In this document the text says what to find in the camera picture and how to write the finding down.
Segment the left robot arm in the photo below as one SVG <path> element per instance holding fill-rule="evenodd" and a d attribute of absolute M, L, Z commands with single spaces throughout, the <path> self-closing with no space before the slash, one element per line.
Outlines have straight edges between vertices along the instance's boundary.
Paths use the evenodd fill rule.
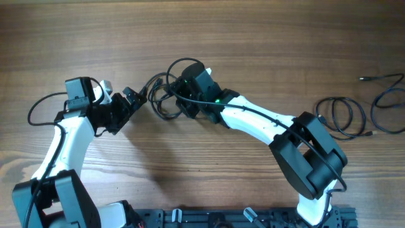
<path fill-rule="evenodd" d="M 85 154 L 99 128 L 117 134 L 147 101 L 147 88 L 112 93 L 108 81 L 66 80 L 67 100 L 50 125 L 54 138 L 29 181 L 17 184 L 13 203 L 22 227 L 144 227 L 126 200 L 97 207 L 80 180 Z"/>

